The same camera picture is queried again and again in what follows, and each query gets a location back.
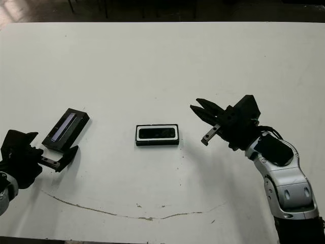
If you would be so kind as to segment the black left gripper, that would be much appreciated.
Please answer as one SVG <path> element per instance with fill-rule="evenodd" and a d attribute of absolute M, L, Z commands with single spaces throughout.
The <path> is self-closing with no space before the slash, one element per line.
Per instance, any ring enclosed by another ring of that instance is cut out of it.
<path fill-rule="evenodd" d="M 42 149 L 30 146 L 37 135 L 38 132 L 23 133 L 9 130 L 7 143 L 1 146 L 1 171 L 15 178 L 19 189 L 30 187 L 42 173 L 43 166 L 61 172 L 74 160 L 79 148 L 74 146 L 67 150 L 58 162 L 53 161 L 43 156 Z"/>

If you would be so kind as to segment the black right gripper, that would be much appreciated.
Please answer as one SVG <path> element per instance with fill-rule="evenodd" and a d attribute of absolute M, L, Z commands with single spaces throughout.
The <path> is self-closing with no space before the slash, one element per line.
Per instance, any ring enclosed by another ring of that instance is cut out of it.
<path fill-rule="evenodd" d="M 259 137 L 257 105 L 228 106 L 225 110 L 206 99 L 197 98 L 202 106 L 190 105 L 191 110 L 213 128 L 204 135 L 201 142 L 207 146 L 213 136 L 218 135 L 229 143 L 233 151 L 247 150 L 249 145 Z"/>

